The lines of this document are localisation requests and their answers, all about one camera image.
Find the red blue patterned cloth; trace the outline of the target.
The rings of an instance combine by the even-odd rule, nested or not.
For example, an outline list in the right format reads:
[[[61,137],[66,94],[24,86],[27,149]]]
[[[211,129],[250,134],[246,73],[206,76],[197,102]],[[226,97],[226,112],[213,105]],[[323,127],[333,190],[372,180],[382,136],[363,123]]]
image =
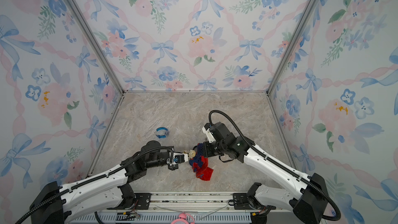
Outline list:
[[[203,146],[200,143],[193,149],[195,156],[189,160],[189,164],[198,179],[210,181],[213,169],[208,166],[208,158],[204,157],[204,153],[201,150]]]

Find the blue strap watch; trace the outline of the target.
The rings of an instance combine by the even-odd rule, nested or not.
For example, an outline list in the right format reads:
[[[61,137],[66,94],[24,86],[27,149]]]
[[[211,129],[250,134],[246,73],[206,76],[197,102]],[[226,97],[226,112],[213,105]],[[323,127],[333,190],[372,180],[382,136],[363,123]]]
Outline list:
[[[159,127],[155,131],[155,135],[159,139],[165,139],[169,136],[169,134],[170,134],[170,131],[166,127]]]

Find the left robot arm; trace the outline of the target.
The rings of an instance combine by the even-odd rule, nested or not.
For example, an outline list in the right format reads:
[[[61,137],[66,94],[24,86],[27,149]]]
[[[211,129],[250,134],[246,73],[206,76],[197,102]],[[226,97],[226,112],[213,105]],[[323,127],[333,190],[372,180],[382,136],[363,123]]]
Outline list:
[[[30,219],[33,224],[67,224],[104,209],[130,209],[137,201],[131,182],[146,175],[149,168],[178,169],[188,160],[186,153],[172,146],[150,141],[119,165],[83,180],[60,185],[46,184],[17,223]]]

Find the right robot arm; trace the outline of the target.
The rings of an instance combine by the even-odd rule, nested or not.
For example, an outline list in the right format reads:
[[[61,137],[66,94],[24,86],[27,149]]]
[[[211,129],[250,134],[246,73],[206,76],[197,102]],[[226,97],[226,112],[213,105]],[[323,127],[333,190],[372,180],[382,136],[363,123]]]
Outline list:
[[[251,166],[281,185],[280,189],[254,183],[247,199],[254,209],[274,206],[291,211],[305,224],[321,220],[338,221],[341,211],[331,199],[325,180],[319,174],[300,172],[271,156],[249,138],[235,136],[225,124],[207,123],[202,128],[207,140],[201,151],[207,158],[227,155],[232,160]]]

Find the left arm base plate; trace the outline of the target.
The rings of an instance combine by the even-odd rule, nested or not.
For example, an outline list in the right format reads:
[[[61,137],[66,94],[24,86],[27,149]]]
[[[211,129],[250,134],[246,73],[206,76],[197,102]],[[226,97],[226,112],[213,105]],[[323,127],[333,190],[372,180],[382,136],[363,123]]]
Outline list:
[[[151,193],[137,193],[131,196],[122,196],[122,202],[116,207],[108,209],[114,210],[148,210],[151,200]]]

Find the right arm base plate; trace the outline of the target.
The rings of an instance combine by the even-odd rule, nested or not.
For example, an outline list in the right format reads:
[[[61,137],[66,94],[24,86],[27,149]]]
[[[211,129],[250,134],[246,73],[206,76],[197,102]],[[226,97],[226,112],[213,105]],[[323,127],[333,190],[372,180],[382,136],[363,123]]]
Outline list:
[[[246,193],[233,193],[232,199],[228,201],[228,205],[234,207],[235,210],[254,210],[254,211],[265,211],[275,210],[275,206],[263,205],[256,201],[254,197],[247,197]]]

